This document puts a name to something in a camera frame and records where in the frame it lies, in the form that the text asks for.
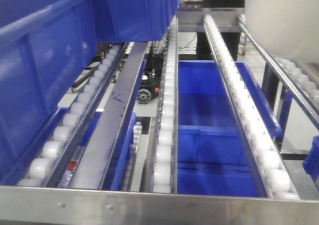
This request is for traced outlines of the black wheeled robot base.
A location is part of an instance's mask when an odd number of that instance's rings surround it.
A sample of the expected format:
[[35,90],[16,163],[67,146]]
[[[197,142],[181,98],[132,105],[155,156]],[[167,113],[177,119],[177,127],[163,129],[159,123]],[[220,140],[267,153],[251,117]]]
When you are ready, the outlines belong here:
[[137,102],[139,104],[148,104],[159,95],[162,67],[163,55],[155,54],[155,43],[153,42],[138,90]]

